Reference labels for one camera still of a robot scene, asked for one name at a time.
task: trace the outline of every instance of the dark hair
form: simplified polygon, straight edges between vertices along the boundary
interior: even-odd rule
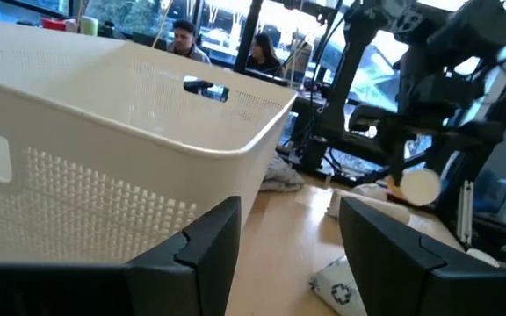
[[[261,47],[263,51],[263,57],[269,60],[277,60],[277,55],[274,53],[274,47],[272,46],[272,39],[265,33],[259,33],[255,35],[255,43]]]
[[[194,24],[185,20],[185,19],[179,19],[173,23],[173,30],[175,29],[181,29],[189,32],[192,35],[195,35],[195,27]]]

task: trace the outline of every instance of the white cloth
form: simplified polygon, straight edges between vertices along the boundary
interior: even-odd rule
[[[293,192],[300,190],[303,186],[304,179],[275,153],[259,190]]]
[[[341,316],[366,316],[347,257],[343,256],[314,274],[309,285]]]

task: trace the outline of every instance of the man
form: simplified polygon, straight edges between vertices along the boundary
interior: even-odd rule
[[[167,51],[184,56],[195,61],[211,64],[210,58],[195,44],[195,27],[185,20],[178,20],[173,24],[175,40],[167,47]]]

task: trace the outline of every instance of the office desk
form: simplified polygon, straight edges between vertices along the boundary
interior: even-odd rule
[[[325,215],[333,190],[307,182],[296,193],[257,196],[242,232],[226,315],[336,315],[307,285],[313,273],[344,255],[339,226]],[[433,216],[414,212],[409,225],[459,248]]]

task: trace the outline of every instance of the crumpled fabric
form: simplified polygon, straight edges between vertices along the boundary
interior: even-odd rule
[[[304,179],[290,167],[277,153],[264,174],[261,191],[294,192],[304,186]]]

